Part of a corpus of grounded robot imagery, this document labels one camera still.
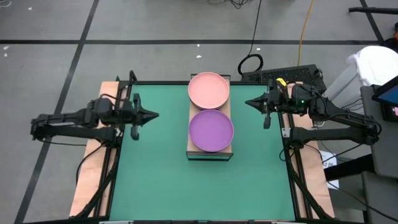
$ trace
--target white object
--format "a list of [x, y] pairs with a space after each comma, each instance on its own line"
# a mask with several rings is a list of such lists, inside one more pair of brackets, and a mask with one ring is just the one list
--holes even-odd
[[[319, 150], [319, 151], [320, 151], [320, 153], [322, 155], [322, 161], [325, 161], [325, 160], [327, 160], [330, 157], [335, 155], [335, 154], [330, 153], [330, 152], [325, 152], [325, 151], [321, 151], [321, 150]], [[337, 165], [337, 159], [335, 157], [331, 158], [328, 161], [324, 162], [322, 165], [323, 165], [323, 169], [326, 169], [326, 168], [331, 167], [331, 166], [335, 166], [335, 165]], [[333, 184], [336, 187], [339, 187], [338, 180], [332, 180], [332, 181], [330, 181], [330, 183]], [[336, 189], [334, 186], [332, 186], [332, 185], [330, 185], [328, 183], [328, 188]]]
[[398, 54], [387, 47], [365, 47], [346, 62], [349, 67], [325, 92], [337, 107], [360, 99], [361, 86], [383, 85], [398, 75]]

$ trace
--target white sticker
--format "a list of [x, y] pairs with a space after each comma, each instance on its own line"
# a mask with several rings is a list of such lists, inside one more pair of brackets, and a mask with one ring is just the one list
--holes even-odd
[[[325, 160], [327, 160], [330, 157], [335, 155], [335, 154], [330, 153], [330, 152], [325, 152], [325, 151], [321, 151], [321, 150], [319, 150], [319, 151], [321, 152], [321, 155], [322, 155], [322, 161], [325, 161]], [[333, 158], [331, 158], [328, 161], [323, 163], [323, 168], [326, 169], [328, 167], [335, 166], [335, 165], [337, 165], [337, 159], [335, 157], [333, 157]], [[336, 187], [339, 187], [338, 180], [332, 180], [332, 181], [330, 181], [330, 183], [335, 185]], [[329, 183], [328, 183], [328, 188], [336, 189], [334, 186], [330, 185]]]

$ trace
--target pink plate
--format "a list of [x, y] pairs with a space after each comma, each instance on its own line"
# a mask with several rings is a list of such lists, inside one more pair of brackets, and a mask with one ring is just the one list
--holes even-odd
[[192, 103], [201, 109], [217, 109], [227, 101], [229, 85], [217, 73], [202, 72], [189, 82], [188, 95]]

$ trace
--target green table surface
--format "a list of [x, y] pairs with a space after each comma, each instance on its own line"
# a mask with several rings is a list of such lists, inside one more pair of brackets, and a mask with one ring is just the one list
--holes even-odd
[[231, 160], [189, 161], [187, 86], [134, 85], [160, 116], [139, 128], [139, 141], [126, 126], [110, 220], [294, 220], [278, 117], [265, 130], [264, 115], [244, 104], [264, 90], [231, 86]]

